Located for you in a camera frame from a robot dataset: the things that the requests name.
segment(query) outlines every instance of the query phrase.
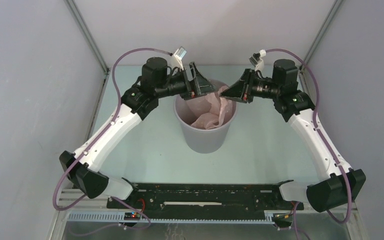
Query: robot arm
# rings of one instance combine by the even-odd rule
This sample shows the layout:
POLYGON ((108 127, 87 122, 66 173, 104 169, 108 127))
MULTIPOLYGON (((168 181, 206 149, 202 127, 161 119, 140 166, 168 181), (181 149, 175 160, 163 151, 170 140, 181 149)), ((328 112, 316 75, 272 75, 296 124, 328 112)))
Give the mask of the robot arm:
POLYGON ((80 158, 67 177, 90 199, 107 195, 125 200, 131 194, 134 187, 127 179, 105 176, 100 173, 100 169, 121 139, 158 106, 158 99, 179 94, 189 100, 218 90, 201 75, 193 62, 189 64, 192 80, 188 80, 181 62, 185 53, 181 47, 173 54, 171 62, 178 71, 174 73, 173 67, 168 75, 168 65, 164 58, 149 58, 137 82, 121 97, 119 109, 116 108, 81 147, 73 153, 64 151, 60 155, 59 161, 64 170, 80 158))
POLYGON ((353 170, 345 161, 327 135, 318 116, 316 117, 318 126, 317 129, 315 128, 313 123, 315 106, 305 92, 298 90, 298 68, 294 61, 277 60, 273 65, 272 78, 261 76, 263 69, 261 57, 265 53, 265 51, 255 53, 250 58, 255 70, 246 69, 241 78, 220 96, 240 103, 251 103, 254 97, 272 99, 274 108, 298 133, 310 150, 320 182, 317 184, 285 182, 279 187, 284 200, 310 203, 318 212, 346 204, 347 191, 339 166, 342 166, 346 173, 354 200, 366 180, 363 171, 353 170), (339 164, 334 161, 318 130, 339 159, 339 164))

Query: plastic bucket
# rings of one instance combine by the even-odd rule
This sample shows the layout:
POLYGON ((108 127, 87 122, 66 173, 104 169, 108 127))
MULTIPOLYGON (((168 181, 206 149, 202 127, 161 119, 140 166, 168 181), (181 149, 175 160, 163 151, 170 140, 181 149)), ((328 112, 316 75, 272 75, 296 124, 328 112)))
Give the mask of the plastic bucket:
MULTIPOLYGON (((218 88, 226 86, 225 83, 217 80, 209 80, 218 88)), ((190 124, 197 120, 197 117, 189 109, 186 101, 179 95, 174 100, 174 114, 180 122, 184 139, 187 145, 197 153, 209 154, 217 151, 225 142, 229 127, 238 113, 236 102, 233 102, 233 114, 230 119, 226 119, 225 123, 220 127, 213 129, 199 129, 191 127, 190 124)))

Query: light blue table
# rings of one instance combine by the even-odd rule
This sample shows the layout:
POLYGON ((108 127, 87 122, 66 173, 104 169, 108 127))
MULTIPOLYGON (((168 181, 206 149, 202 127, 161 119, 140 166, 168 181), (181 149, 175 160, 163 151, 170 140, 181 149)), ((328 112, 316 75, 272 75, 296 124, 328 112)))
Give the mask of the light blue table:
MULTIPOLYGON (((116 80, 122 94, 141 74, 142 66, 119 66, 116 80)), ((231 85, 250 66, 199 66, 208 79, 231 85)), ((266 66, 264 76, 272 76, 266 66)), ((117 104, 111 79, 106 85, 94 131, 117 104)), ((270 99, 238 103, 238 114, 219 150, 200 154, 186 144, 173 111, 174 97, 159 106, 109 154, 101 171, 131 182, 189 184, 273 184, 289 179, 318 181, 309 151, 284 122, 270 99)))

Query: gray wall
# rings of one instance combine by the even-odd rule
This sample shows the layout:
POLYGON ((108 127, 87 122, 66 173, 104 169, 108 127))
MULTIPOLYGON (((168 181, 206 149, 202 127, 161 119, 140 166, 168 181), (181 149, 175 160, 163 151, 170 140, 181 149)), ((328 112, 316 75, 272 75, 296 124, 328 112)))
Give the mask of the gray wall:
POLYGON ((320 118, 342 155, 367 176, 357 206, 384 238, 384 1, 347 0, 310 62, 320 118))
MULTIPOLYGON (((108 65, 131 49, 174 51, 179 46, 187 50, 184 63, 249 65, 250 55, 262 48, 282 47, 305 56, 334 2, 77 0, 76 4, 108 65)), ((141 66, 153 56, 132 54, 120 64, 141 66)), ((264 62, 272 64, 282 57, 288 56, 274 52, 264 62)))
POLYGON ((103 80, 63 0, 0 0, 0 240, 41 240, 103 80))

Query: pink cable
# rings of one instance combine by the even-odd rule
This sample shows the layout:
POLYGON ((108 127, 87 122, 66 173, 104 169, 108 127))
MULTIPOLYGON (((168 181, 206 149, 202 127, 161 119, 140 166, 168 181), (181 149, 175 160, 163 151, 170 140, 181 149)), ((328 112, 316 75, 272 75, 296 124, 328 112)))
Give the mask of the pink cable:
MULTIPOLYGON (((168 52, 168 51, 159 50, 159 49, 155 49, 155 48, 149 48, 149 47, 143 47, 143 48, 136 48, 136 49, 130 50, 130 51, 126 52, 125 54, 121 55, 115 61, 114 65, 112 66, 112 75, 111 76, 112 76, 112 83, 114 84, 115 91, 117 92, 118 103, 117 103, 117 109, 115 111, 114 116, 111 119, 111 122, 113 122, 117 118, 117 116, 119 115, 119 112, 120 112, 120 108, 122 106, 122 96, 120 94, 119 86, 116 83, 116 73, 115 73, 116 72, 116 67, 117 67, 119 62, 124 57, 126 57, 129 54, 132 54, 132 53, 135 53, 135 52, 139 52, 139 51, 154 51, 154 52, 158 52, 158 53, 162 53, 162 54, 171 55, 171 53, 168 52)), ((58 183, 56 184, 55 190, 53 191, 53 195, 52 195, 52 205, 55 208, 55 210, 57 210, 57 211, 65 211, 67 209, 70 209, 74 205, 76 205, 78 202, 80 202, 80 200, 82 200, 84 197, 86 197, 86 195, 83 194, 81 197, 79 197, 73 203, 71 203, 70 205, 65 206, 65 207, 59 207, 58 204, 57 204, 58 192, 59 192, 59 190, 61 188, 61 185, 63 184, 64 179, 67 177, 67 175, 70 173, 70 171, 74 168, 74 166, 83 158, 83 156, 85 155, 84 152, 89 151, 94 146, 94 144, 102 137, 102 135, 104 135, 105 132, 107 132, 107 130, 111 126, 110 123, 108 123, 104 127, 104 129, 90 142, 90 144, 84 149, 84 151, 82 151, 80 153, 80 155, 77 157, 77 159, 73 161, 73 163, 67 168, 67 170, 65 170, 64 174, 62 174, 61 178, 59 179, 58 183)))
MULTIPOLYGON (((270 53, 270 52, 283 52, 283 53, 287 53, 287 54, 293 56, 294 58, 296 58, 308 70, 308 73, 310 74, 310 76, 311 76, 311 78, 313 80, 314 88, 315 88, 315 93, 316 93, 315 108, 314 108, 314 112, 313 112, 313 115, 312 115, 312 121, 314 123, 314 127, 317 129, 318 126, 319 126, 318 123, 317 123, 317 114, 319 112, 320 92, 319 92, 319 84, 317 83, 316 77, 314 76, 313 71, 311 70, 311 68, 300 57, 298 57, 296 54, 294 54, 291 51, 288 51, 288 50, 285 50, 285 49, 281 49, 281 48, 274 48, 274 49, 269 49, 269 50, 267 50, 265 52, 266 53, 270 53)), ((333 160, 338 165, 339 171, 340 171, 340 173, 343 176, 343 179, 344 179, 344 182, 345 182, 345 187, 346 187, 347 209, 346 209, 345 218, 343 220, 338 220, 331 213, 330 210, 327 210, 327 213, 332 217, 332 219, 335 222, 337 222, 339 224, 345 224, 350 219, 351 209, 353 208, 353 199, 352 199, 352 195, 351 195, 350 181, 348 179, 347 173, 345 172, 344 168, 341 165, 339 165, 341 162, 339 161, 335 151, 332 149, 332 146, 326 140, 326 137, 323 135, 322 131, 320 129, 317 129, 317 133, 320 136, 321 140, 323 141, 324 145, 326 145, 326 147, 329 150, 330 154, 332 155, 333 160)))
POLYGON ((75 237, 86 237, 86 236, 95 234, 95 233, 97 233, 97 232, 99 232, 99 231, 101 231, 101 230, 104 230, 104 229, 107 229, 107 228, 112 228, 112 227, 120 227, 120 224, 119 224, 119 223, 111 223, 111 224, 105 225, 105 226, 103 226, 103 227, 100 227, 100 228, 98 228, 98 229, 95 229, 95 230, 93 230, 93 231, 86 232, 86 233, 75 233, 75 232, 72 231, 71 227, 68 226, 67 231, 68 231, 71 235, 73 235, 73 236, 75 236, 75 237))
POLYGON ((298 234, 298 232, 302 233, 305 235, 305 237, 308 239, 308 240, 311 240, 310 236, 302 229, 298 228, 297 227, 297 207, 298 207, 298 204, 300 204, 299 201, 295 202, 295 205, 293 206, 293 214, 292 214, 292 223, 293 223, 293 227, 289 228, 289 227, 278 227, 276 224, 274 224, 274 226, 279 229, 279 230, 294 230, 295 231, 295 236, 296 236, 296 239, 300 239, 300 235, 298 234))

